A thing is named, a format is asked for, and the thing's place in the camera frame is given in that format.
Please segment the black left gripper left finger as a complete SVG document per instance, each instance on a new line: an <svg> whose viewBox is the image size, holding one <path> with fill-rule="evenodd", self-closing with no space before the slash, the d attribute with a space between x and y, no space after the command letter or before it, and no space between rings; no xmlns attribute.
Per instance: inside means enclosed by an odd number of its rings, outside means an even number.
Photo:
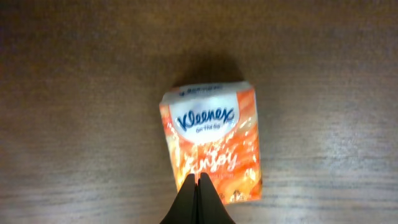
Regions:
<svg viewBox="0 0 398 224"><path fill-rule="evenodd" d="M195 175L187 175L173 204L160 224L193 224L196 222L196 186Z"/></svg>

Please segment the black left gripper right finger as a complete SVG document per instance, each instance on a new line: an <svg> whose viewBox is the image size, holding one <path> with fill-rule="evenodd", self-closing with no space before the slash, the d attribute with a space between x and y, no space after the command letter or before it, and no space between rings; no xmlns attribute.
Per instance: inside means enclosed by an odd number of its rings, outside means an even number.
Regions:
<svg viewBox="0 0 398 224"><path fill-rule="evenodd" d="M200 224L235 224L226 211L210 176L202 172L198 181L198 222Z"/></svg>

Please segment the small orange packet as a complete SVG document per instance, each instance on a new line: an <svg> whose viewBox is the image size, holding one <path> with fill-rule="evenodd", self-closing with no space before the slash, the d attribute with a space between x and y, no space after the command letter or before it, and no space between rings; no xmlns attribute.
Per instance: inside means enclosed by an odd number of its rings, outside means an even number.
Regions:
<svg viewBox="0 0 398 224"><path fill-rule="evenodd" d="M261 198L256 92L249 82L177 87L159 108L178 189L187 175L207 173L224 204Z"/></svg>

